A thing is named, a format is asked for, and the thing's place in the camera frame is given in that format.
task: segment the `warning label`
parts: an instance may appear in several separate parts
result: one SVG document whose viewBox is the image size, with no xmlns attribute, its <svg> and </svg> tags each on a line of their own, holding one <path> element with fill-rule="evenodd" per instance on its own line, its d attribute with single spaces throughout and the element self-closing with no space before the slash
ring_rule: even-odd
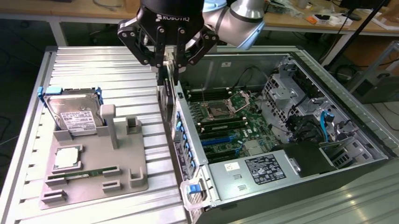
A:
<svg viewBox="0 0 399 224">
<path fill-rule="evenodd" d="M 95 130 L 95 120 L 91 111 L 62 113 L 62 118 L 72 133 Z"/>
<path fill-rule="evenodd" d="M 286 174 L 272 154 L 248 159 L 246 163 L 258 185 L 286 178 Z"/>
</svg>

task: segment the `wooden desk surface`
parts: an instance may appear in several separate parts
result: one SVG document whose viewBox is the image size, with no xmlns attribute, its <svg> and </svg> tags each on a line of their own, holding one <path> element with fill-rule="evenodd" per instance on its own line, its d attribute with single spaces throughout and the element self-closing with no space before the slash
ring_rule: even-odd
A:
<svg viewBox="0 0 399 224">
<path fill-rule="evenodd" d="M 139 9 L 140 1 L 135 1 L 135 6 Z M 296 6 L 298 0 L 291 0 L 292 5 Z M 99 0 L 99 2 L 115 5 L 124 4 L 124 0 Z M 312 0 L 312 3 L 330 7 L 331 2 L 326 0 Z M 304 13 L 304 17 L 314 14 L 310 9 L 299 9 Z M 52 0 L 0 0 L 0 12 L 3 13 L 19 13 L 19 14 L 40 14 L 40 15 L 59 15 L 59 16 L 79 16 L 91 18 L 112 18 L 112 19 L 132 19 L 136 17 L 136 13 L 128 13 L 126 8 L 118 8 L 116 11 L 111 11 L 104 7 L 94 4 L 92 0 L 72 0 L 72 3 L 54 2 Z M 362 16 L 360 21 L 354 21 L 351 26 L 344 26 L 343 30 L 355 31 L 359 25 L 363 23 L 367 14 L 355 11 Z M 328 29 L 339 30 L 340 26 L 331 25 L 314 25 L 304 18 L 294 18 L 287 14 L 267 13 L 264 15 L 266 25 L 270 27 L 287 27 L 287 28 L 304 28 L 304 29 Z M 366 32 L 375 33 L 398 33 L 398 31 L 390 31 L 370 22 Z"/>
</svg>

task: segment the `computer monitor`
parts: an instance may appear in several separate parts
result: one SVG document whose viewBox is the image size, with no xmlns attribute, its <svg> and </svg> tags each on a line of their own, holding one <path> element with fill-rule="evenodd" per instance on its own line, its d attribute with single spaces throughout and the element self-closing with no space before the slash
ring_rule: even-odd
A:
<svg viewBox="0 0 399 224">
<path fill-rule="evenodd" d="M 383 0 L 342 0 L 340 7 L 355 9 L 355 8 L 364 8 L 364 9 L 372 9 L 378 6 L 379 2 Z"/>
</svg>

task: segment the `black pole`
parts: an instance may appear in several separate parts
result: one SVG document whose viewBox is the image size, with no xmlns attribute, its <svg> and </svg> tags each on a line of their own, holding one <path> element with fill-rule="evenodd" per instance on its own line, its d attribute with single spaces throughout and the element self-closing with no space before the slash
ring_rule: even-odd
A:
<svg viewBox="0 0 399 224">
<path fill-rule="evenodd" d="M 340 51 L 338 52 L 336 56 L 334 57 L 334 59 L 331 60 L 330 64 L 324 65 L 326 70 L 328 70 L 334 63 L 336 62 L 338 58 L 343 55 L 344 51 L 347 50 L 350 44 L 354 42 L 355 38 L 359 36 L 360 32 L 363 31 L 364 27 L 367 26 L 367 24 L 370 23 L 370 21 L 372 20 L 375 14 L 379 12 L 380 8 L 384 6 L 386 2 L 388 0 L 383 0 L 380 1 L 380 3 L 378 4 L 378 6 L 375 7 L 374 11 L 370 13 L 370 15 L 367 16 L 364 22 L 362 23 L 362 25 L 359 26 L 359 28 L 356 29 L 355 33 L 352 34 L 352 36 L 350 37 L 348 41 L 346 42 L 343 48 L 340 49 Z"/>
</svg>

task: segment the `motherboard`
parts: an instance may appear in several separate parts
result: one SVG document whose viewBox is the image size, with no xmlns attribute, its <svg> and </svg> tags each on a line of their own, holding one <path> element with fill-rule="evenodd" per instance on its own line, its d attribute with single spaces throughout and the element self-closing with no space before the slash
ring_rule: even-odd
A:
<svg viewBox="0 0 399 224">
<path fill-rule="evenodd" d="M 279 144 L 250 91 L 190 93 L 188 107 L 210 163 L 266 153 Z"/>
</svg>

